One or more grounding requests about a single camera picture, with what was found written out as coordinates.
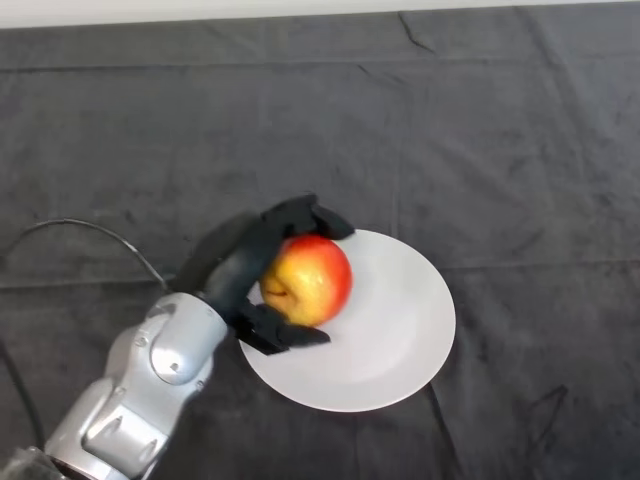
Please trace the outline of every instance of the table surface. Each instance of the table surface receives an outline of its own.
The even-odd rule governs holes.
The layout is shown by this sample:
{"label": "table surface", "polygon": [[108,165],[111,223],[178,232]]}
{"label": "table surface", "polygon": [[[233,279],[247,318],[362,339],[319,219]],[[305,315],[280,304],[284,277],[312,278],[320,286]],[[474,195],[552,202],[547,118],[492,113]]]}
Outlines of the table surface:
{"label": "table surface", "polygon": [[[2,31],[0,242],[81,217],[170,275],[224,218],[314,191],[442,272],[458,323],[430,387],[314,411],[229,341],[158,480],[635,479],[638,25],[628,3]],[[0,269],[48,432],[158,294],[73,228]],[[7,456],[32,440],[0,384]]]}

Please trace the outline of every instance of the cable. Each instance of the cable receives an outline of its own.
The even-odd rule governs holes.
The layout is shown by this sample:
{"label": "cable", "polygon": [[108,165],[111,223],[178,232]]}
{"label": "cable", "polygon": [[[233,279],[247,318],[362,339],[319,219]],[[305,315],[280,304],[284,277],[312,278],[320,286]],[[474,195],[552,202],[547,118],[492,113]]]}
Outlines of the cable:
{"label": "cable", "polygon": [[7,372],[9,372],[9,377],[13,382],[13,385],[16,387],[16,391],[20,396],[20,400],[22,401],[22,405],[24,406],[25,411],[27,412],[27,416],[29,417],[29,422],[31,422],[31,428],[33,429],[33,436],[36,442],[36,447],[40,450],[44,449],[44,427],[42,426],[42,421],[40,420],[40,415],[38,414],[38,409],[33,403],[33,399],[31,395],[29,395],[29,391],[22,380],[22,376],[20,375],[20,371],[16,366],[13,358],[9,354],[9,350],[7,350],[7,346],[4,341],[0,338],[0,357],[4,360],[5,365],[7,366]]}
{"label": "cable", "polygon": [[[165,292],[169,291],[169,287],[167,282],[165,282],[164,278],[158,273],[158,271],[153,268],[153,265],[149,263],[149,261],[142,255],[136,247],[134,247],[129,241],[118,235],[116,232],[109,230],[108,228],[101,227],[95,223],[87,222],[85,220],[78,220],[75,218],[58,218],[53,220],[45,220],[43,222],[38,222],[30,227],[25,228],[20,234],[11,242],[0,254],[0,259],[6,259],[11,252],[20,244],[22,240],[31,235],[33,232],[41,230],[46,227],[50,227],[53,225],[76,225],[78,227],[89,228],[92,230],[97,230],[99,232],[104,233],[105,235],[117,240],[121,245],[123,245],[127,250],[129,250],[136,257],[138,262],[144,267],[144,269],[151,275],[162,287]],[[27,416],[29,417],[29,421],[31,423],[31,428],[33,429],[33,435],[35,437],[36,447],[40,450],[44,449],[45,437],[44,437],[44,427],[42,426],[42,421],[40,420],[40,415],[38,413],[38,409],[27,390],[26,385],[20,375],[20,371],[16,366],[13,358],[9,354],[9,350],[0,338],[0,357],[4,360],[5,365],[7,366],[7,371],[9,372],[9,377],[13,382],[13,385],[16,387],[16,391],[22,401],[22,405],[24,406],[25,411],[27,412]]]}
{"label": "cable", "polygon": [[52,220],[45,220],[43,222],[38,222],[30,227],[25,228],[20,234],[11,242],[4,250],[4,252],[0,255],[0,258],[7,257],[17,246],[18,244],[24,240],[26,237],[31,235],[33,232],[41,230],[46,227],[51,227],[54,225],[75,225],[78,227],[89,228],[92,230],[97,230],[99,232],[104,233],[105,235],[113,238],[118,241],[121,245],[123,245],[127,250],[129,250],[138,260],[138,263],[142,265],[142,267],[151,275],[162,287],[165,292],[169,291],[169,287],[167,282],[162,278],[162,275],[158,273],[158,271],[153,268],[153,265],[149,263],[149,261],[142,255],[136,247],[134,247],[129,241],[123,236],[117,234],[113,230],[109,230],[108,228],[102,227],[95,223],[87,222],[85,220],[79,220],[77,218],[54,218]]}

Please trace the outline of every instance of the apple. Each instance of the apple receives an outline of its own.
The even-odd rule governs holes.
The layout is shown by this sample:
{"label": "apple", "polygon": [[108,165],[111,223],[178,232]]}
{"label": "apple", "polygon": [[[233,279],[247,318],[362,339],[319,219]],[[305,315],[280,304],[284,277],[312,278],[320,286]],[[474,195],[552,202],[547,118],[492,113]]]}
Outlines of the apple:
{"label": "apple", "polygon": [[291,323],[314,327],[342,309],[352,285],[340,247],[319,235],[303,235],[284,246],[260,280],[260,293]]}

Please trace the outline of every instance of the white plate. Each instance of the white plate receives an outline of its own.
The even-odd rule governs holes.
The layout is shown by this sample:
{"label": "white plate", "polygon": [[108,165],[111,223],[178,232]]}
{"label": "white plate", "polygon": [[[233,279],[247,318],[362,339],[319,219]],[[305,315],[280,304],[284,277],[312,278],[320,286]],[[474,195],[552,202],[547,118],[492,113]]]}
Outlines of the white plate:
{"label": "white plate", "polygon": [[[251,367],[274,390],[321,410],[359,412],[398,402],[442,367],[455,334],[442,276],[413,248],[358,230],[336,242],[353,270],[344,309],[320,327],[331,343],[265,356],[241,342]],[[254,289],[251,300],[259,303]]]}

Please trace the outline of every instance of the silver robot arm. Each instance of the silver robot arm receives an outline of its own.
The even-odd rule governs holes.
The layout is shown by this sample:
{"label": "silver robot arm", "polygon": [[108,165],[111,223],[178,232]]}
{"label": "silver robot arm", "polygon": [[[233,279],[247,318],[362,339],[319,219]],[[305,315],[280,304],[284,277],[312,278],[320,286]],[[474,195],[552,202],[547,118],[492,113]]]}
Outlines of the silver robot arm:
{"label": "silver robot arm", "polygon": [[91,480],[144,477],[189,399],[202,390],[227,324],[186,294],[160,298],[138,327],[124,331],[94,382],[45,446],[61,471]]}
{"label": "silver robot arm", "polygon": [[287,239],[353,233],[315,195],[237,215],[209,232],[167,286],[175,293],[116,339],[104,376],[76,401],[44,454],[19,452],[0,480],[146,479],[185,404],[209,379],[213,352],[229,328],[265,355],[330,341],[247,295]]}

